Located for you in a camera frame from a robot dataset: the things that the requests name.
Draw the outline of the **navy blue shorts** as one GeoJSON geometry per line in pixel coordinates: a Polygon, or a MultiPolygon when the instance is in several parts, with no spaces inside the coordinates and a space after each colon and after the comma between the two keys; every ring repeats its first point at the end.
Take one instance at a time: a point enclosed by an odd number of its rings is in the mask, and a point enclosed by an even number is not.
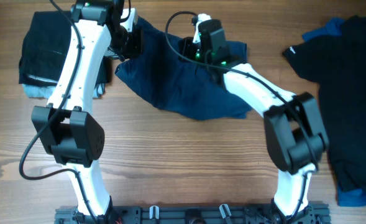
{"type": "Polygon", "coordinates": [[[156,29],[144,18],[138,27],[144,32],[144,51],[137,58],[119,64],[115,75],[152,106],[191,119],[244,119],[252,109],[243,99],[211,80],[197,64],[178,59],[173,52],[182,38],[156,29]]]}

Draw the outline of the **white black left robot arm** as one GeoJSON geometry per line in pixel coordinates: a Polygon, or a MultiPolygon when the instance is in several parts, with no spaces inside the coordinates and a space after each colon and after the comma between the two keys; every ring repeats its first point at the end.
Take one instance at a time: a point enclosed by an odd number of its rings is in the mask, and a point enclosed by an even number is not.
{"type": "Polygon", "coordinates": [[[138,12],[123,1],[77,1],[67,20],[66,60],[46,106],[33,109],[34,139],[70,177],[78,199],[71,221],[117,223],[99,167],[105,133],[92,116],[93,90],[103,58],[124,61],[142,53],[138,12]]]}

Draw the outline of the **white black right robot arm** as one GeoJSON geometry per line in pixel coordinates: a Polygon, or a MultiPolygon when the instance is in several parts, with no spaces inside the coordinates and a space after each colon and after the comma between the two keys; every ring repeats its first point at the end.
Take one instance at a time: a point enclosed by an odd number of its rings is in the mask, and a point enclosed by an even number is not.
{"type": "Polygon", "coordinates": [[[257,73],[251,64],[233,55],[221,21],[192,13],[195,28],[183,59],[202,65],[211,80],[249,104],[263,119],[268,155],[278,168],[277,191],[272,200],[272,221],[293,223],[308,208],[311,176],[329,146],[314,99],[308,92],[286,91],[257,73]]]}

